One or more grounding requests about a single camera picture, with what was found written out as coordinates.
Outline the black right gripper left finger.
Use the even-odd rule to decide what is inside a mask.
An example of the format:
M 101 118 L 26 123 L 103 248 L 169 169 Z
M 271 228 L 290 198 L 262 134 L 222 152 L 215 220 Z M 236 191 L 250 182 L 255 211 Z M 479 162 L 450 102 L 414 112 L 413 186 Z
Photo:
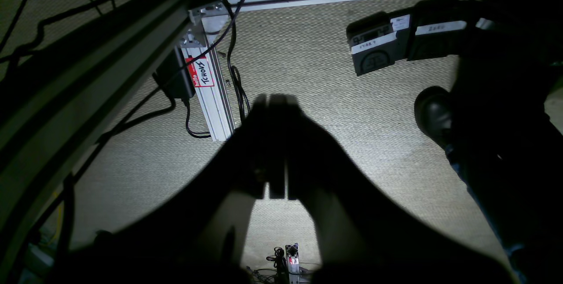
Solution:
M 267 96 L 207 166 L 153 212 L 58 260 L 54 284 L 247 283 L 241 262 L 264 181 L 257 144 Z

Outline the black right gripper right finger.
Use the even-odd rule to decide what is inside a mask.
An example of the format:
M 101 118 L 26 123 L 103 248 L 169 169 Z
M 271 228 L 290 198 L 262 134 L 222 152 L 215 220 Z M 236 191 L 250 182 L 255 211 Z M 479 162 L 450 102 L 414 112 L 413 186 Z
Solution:
M 380 191 L 292 95 L 269 99 L 288 195 L 316 228 L 314 284 L 512 284 L 497 260 L 424 224 Z

